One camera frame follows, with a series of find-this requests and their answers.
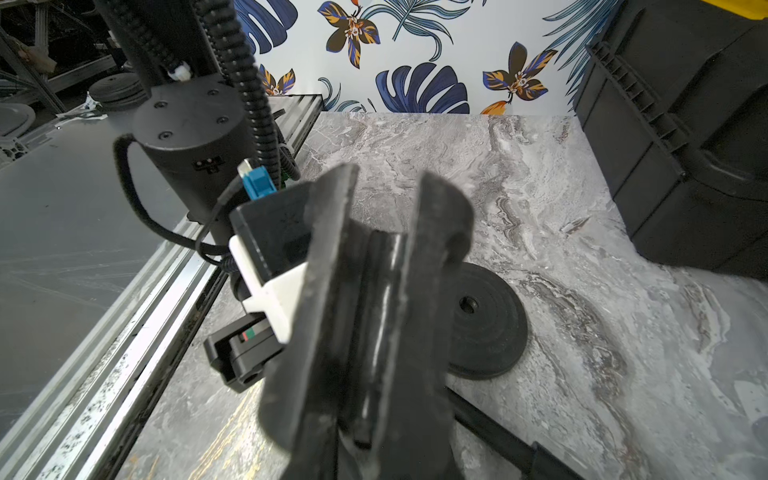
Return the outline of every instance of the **cable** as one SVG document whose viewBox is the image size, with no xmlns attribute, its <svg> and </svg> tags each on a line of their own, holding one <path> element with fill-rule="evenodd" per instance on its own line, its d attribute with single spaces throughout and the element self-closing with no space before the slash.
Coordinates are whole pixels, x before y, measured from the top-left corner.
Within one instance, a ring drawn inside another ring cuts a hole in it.
<svg viewBox="0 0 768 480">
<path fill-rule="evenodd" d="M 192 250 L 197 250 L 195 240 L 179 235 L 172 232 L 167 228 L 160 225 L 158 222 L 152 220 L 149 213 L 141 204 L 141 199 L 136 192 L 136 186 L 134 185 L 134 179 L 131 176 L 131 166 L 128 163 L 128 148 L 134 143 L 136 139 L 133 134 L 121 135 L 115 139 L 112 144 L 112 150 L 114 152 L 114 166 L 118 170 L 118 179 L 120 180 L 120 186 L 123 189 L 125 198 L 131 205 L 131 209 L 134 211 L 139 220 L 147 226 L 150 230 L 160 235 L 165 240 L 176 245 L 181 245 Z M 226 245 L 211 245 L 210 243 L 200 243 L 200 251 L 203 251 L 207 255 L 224 255 L 229 253 L 229 248 Z"/>
<path fill-rule="evenodd" d="M 280 166 L 291 180 L 301 180 L 301 172 L 293 159 L 293 155 L 290 154 L 288 147 L 282 144 L 280 145 Z"/>
<path fill-rule="evenodd" d="M 228 205 L 228 203 L 237 194 L 237 192 L 240 191 L 241 188 L 243 188 L 243 179 L 240 178 L 240 175 L 236 175 L 235 178 L 230 180 L 227 187 L 224 188 L 224 191 L 221 192 L 219 197 L 216 199 L 216 205 L 214 205 L 214 209 L 210 212 L 210 218 L 203 225 L 203 229 L 197 234 L 197 239 L 194 241 L 194 250 L 211 265 L 223 266 L 223 263 L 216 261 L 206 255 L 206 253 L 203 251 L 203 238 L 208 235 L 211 226 L 213 226 L 216 219 L 219 217 L 219 215 L 221 215 L 221 211 L 226 205 Z"/>
<path fill-rule="evenodd" d="M 106 0 L 106 2 L 125 31 L 132 34 L 137 43 L 166 71 L 174 72 L 182 65 L 182 61 L 163 44 L 141 18 L 131 11 L 123 0 Z"/>
<path fill-rule="evenodd" d="M 280 149 L 272 109 L 264 91 L 253 54 L 231 0 L 198 0 L 197 15 L 220 67 L 240 92 L 248 124 L 253 131 L 256 160 L 266 168 L 275 188 L 280 189 Z"/>
<path fill-rule="evenodd" d="M 299 171 L 299 167 L 296 165 L 296 161 L 293 159 L 293 155 L 290 153 L 290 149 L 286 144 L 286 139 L 283 136 L 283 132 L 280 130 L 280 127 L 276 127 L 276 129 L 277 144 L 280 146 L 280 167 L 285 173 L 288 174 L 291 180 L 301 180 L 301 172 Z"/>
</svg>

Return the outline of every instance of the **black rubber weight plate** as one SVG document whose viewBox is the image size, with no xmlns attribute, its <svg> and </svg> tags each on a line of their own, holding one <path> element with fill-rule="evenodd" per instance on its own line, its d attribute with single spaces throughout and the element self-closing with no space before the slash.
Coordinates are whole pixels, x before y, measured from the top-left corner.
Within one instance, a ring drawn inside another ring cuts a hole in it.
<svg viewBox="0 0 768 480">
<path fill-rule="evenodd" d="M 88 93 L 96 101 L 111 102 L 128 98 L 143 90 L 138 75 L 118 73 L 95 82 L 88 89 Z"/>
<path fill-rule="evenodd" d="M 490 379 L 515 366 L 528 341 L 528 318 L 517 294 L 500 276 L 464 262 L 454 311 L 450 373 Z"/>
</svg>

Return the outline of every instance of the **weight plate stack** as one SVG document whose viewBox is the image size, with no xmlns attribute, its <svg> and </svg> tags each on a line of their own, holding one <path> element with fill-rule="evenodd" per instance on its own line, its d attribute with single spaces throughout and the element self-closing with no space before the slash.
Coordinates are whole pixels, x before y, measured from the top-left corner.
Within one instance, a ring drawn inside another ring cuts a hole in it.
<svg viewBox="0 0 768 480">
<path fill-rule="evenodd" d="M 147 92 L 135 73 L 118 73 L 102 78 L 91 85 L 88 93 L 104 111 L 127 110 L 147 100 Z"/>
</svg>

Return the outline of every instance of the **floral wallpaper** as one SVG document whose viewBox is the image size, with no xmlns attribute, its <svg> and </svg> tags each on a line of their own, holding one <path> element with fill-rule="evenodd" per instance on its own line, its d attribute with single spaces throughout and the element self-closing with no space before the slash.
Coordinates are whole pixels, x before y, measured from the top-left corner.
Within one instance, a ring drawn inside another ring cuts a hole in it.
<svg viewBox="0 0 768 480">
<path fill-rule="evenodd" d="M 550 115 L 572 114 L 585 45 L 616 3 L 234 0 L 269 94 L 322 94 L 329 111 Z"/>
</svg>

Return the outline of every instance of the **tropical leaf print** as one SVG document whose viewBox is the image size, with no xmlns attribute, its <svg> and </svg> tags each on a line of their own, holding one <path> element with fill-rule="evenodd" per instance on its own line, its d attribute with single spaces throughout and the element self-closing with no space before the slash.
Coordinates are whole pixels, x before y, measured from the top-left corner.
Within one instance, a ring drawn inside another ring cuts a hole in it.
<svg viewBox="0 0 768 480">
<path fill-rule="evenodd" d="M 336 53 L 342 51 L 344 45 L 347 45 L 349 63 L 355 68 L 360 68 L 360 44 L 380 43 L 379 31 L 373 22 L 359 17 L 361 8 L 357 0 L 352 0 L 352 3 L 356 6 L 352 15 L 347 15 L 335 2 L 325 2 L 317 11 L 336 28 L 328 38 L 326 50 Z"/>
<path fill-rule="evenodd" d="M 565 44 L 554 62 L 560 65 L 558 70 L 571 66 L 571 71 L 568 73 L 569 89 L 566 94 L 571 96 L 569 103 L 574 100 L 574 93 L 584 77 L 584 70 L 589 61 L 587 44 L 603 28 L 617 1 L 576 0 L 554 15 L 544 18 L 547 22 L 562 22 L 559 27 L 547 33 L 545 37 L 558 35 L 548 48 Z"/>
<path fill-rule="evenodd" d="M 453 38 L 448 29 L 441 22 L 432 19 L 433 17 L 451 20 L 464 15 L 469 7 L 465 8 L 446 8 L 451 4 L 468 3 L 471 0 L 384 0 L 382 5 L 371 5 L 363 11 L 361 18 L 370 19 L 379 13 L 391 15 L 398 21 L 395 34 L 392 40 L 397 40 L 397 35 L 402 29 L 408 33 L 419 37 L 432 37 L 435 41 L 435 54 L 429 61 L 435 61 L 440 58 L 442 53 L 442 41 L 437 35 L 442 33 L 453 43 Z"/>
<path fill-rule="evenodd" d="M 339 91 L 336 93 L 336 96 L 334 97 L 333 85 L 331 85 L 331 81 L 325 77 L 320 77 L 318 78 L 318 80 L 321 81 L 328 89 L 328 96 L 323 97 L 323 107 L 325 108 L 325 111 L 367 111 L 366 106 L 362 104 L 361 101 L 345 100 L 339 103 L 339 98 L 341 97 L 341 84 L 339 84 Z M 376 111 L 376 108 L 373 107 L 373 103 L 371 102 L 370 98 L 368 99 L 368 103 L 371 104 L 371 108 L 373 108 L 373 111 Z"/>
<path fill-rule="evenodd" d="M 296 74 L 293 73 L 292 68 L 279 81 L 275 81 L 275 77 L 264 68 L 264 65 L 259 66 L 259 73 L 261 73 L 261 83 L 268 95 L 285 95 L 296 84 Z"/>
<path fill-rule="evenodd" d="M 419 89 L 435 69 L 433 63 L 422 63 L 413 69 L 411 81 L 406 89 L 406 78 L 411 68 L 407 65 L 397 68 L 392 73 L 392 86 L 395 95 L 389 93 L 387 76 L 389 70 L 376 75 L 376 87 L 389 111 L 402 113 L 430 113 L 430 114 L 468 114 L 467 88 L 459 83 L 453 68 L 445 66 L 427 84 L 421 96 Z"/>
<path fill-rule="evenodd" d="M 547 63 L 557 53 L 557 50 L 544 50 L 536 55 L 527 67 L 523 68 L 528 59 L 528 50 L 523 44 L 515 42 L 509 50 L 508 70 L 482 72 L 483 85 L 488 90 L 507 91 L 509 99 L 489 105 L 482 113 L 503 115 L 507 105 L 512 103 L 513 94 L 516 94 L 521 100 L 531 101 L 547 93 L 548 90 L 545 86 L 534 76 L 544 70 Z"/>
<path fill-rule="evenodd" d="M 288 29 L 293 27 L 299 12 L 290 0 L 266 0 L 272 13 L 256 0 L 234 0 L 237 19 L 250 40 L 254 53 L 267 53 L 288 39 Z"/>
</svg>

